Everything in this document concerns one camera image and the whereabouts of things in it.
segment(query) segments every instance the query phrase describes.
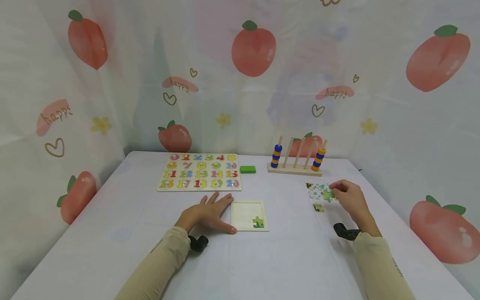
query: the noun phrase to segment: wooden bead stacker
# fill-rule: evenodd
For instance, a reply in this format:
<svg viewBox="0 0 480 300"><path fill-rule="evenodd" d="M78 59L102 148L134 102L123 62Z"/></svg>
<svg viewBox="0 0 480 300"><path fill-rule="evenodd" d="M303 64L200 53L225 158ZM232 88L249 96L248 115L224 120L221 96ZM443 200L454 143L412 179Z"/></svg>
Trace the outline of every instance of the wooden bead stacker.
<svg viewBox="0 0 480 300"><path fill-rule="evenodd" d="M303 148L303 143L305 142L305 138L302 139L300 142L300 148L297 152L297 157L295 157L295 162L293 165L287 164L288 155L290 150L292 149L293 144L293 137L290 139L290 144L288 145L287 154L285 155L285 159L283 164L279 163L280 160L280 152L282 151L281 146L282 136L278 141L278 144L275 145L274 153L272 155L272 161L268 162L267 169L270 173L283 173L283 174L294 174L294 175L309 175L309 176L322 176L322 171L320 170L320 165L323 162L324 156L326 154L325 147L327 145L327 140L323 142L322 145L318 148L317 153L315 154L315 160L310 168L307 167L310 157L312 156L313 147L317 144L317 138L314 139L310 149L308 151L308 157L305 161L303 166L298 167L297 163L300 157L301 150Z"/></svg>

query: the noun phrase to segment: left hand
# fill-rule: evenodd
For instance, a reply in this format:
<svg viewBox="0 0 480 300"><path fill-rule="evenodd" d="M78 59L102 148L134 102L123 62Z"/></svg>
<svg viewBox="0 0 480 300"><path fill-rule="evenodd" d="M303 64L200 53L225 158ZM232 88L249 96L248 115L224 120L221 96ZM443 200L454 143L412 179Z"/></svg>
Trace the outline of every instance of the left hand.
<svg viewBox="0 0 480 300"><path fill-rule="evenodd" d="M220 220L223 211L233 202L232 194L227 194L215 202L218 195L219 192L215 192L208 202L207 195L203 196L200 204L191 206L182 212L175 226L182 227L187 233L190 233L196 224L218 229L229 234L237 233L235 227Z"/></svg>

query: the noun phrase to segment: white curtain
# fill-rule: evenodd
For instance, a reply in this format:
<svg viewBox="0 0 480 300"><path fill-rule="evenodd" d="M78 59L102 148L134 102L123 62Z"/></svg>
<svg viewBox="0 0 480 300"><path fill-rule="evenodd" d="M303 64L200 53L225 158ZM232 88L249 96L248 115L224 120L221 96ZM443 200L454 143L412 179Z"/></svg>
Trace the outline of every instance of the white curtain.
<svg viewBox="0 0 480 300"><path fill-rule="evenodd" d="M446 226L468 228L460 239L470 246L447 266L480 297L479 8L474 0L3 1L0 299L130 151L270 155L280 135L328 139L327 156L352 159L407 223L426 195L467 207ZM453 76L422 91L421 67L409 75L407 64L446 24L457 32L447 27L444 52L431 57L453 58ZM437 76L446 64L427 67ZM440 236L437 228L425 230ZM454 231L445 244L457 242Z"/></svg>

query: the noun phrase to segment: hand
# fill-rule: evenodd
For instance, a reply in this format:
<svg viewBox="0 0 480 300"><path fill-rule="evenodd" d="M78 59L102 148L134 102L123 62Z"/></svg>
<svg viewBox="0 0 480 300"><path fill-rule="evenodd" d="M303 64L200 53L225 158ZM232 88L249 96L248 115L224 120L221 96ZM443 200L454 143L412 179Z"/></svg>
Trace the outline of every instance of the hand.
<svg viewBox="0 0 480 300"><path fill-rule="evenodd" d="M367 201L360 186L348 180L340 180L330 184L335 198L340 205L350 214L362 232L367 232L373 237L381 237L375 219L368 209Z"/></svg>
<svg viewBox="0 0 480 300"><path fill-rule="evenodd" d="M190 233L196 224L218 229L220 231L235 234L237 229L220 220L223 211L233 202L232 194L228 194L217 202L219 193L215 192L207 202L207 196L203 196L200 204L191 206L183 211L175 226L182 227Z"/></svg>

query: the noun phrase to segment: black clip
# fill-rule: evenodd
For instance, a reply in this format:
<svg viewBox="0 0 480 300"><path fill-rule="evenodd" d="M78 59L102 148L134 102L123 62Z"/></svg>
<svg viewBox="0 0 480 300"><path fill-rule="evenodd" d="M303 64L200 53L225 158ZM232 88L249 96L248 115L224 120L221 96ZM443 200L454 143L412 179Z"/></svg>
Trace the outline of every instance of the black clip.
<svg viewBox="0 0 480 300"><path fill-rule="evenodd" d="M343 223L336 223L333 225L333 229L335 230L335 233L346 240L355 240L357 238L357 235L360 233L360 230L358 229L349 229L345 228L345 225Z"/></svg>
<svg viewBox="0 0 480 300"><path fill-rule="evenodd" d="M201 235L198 240L191 235L188 237L190 238L190 249L195 252L202 252L208 244L208 239L204 235Z"/></svg>

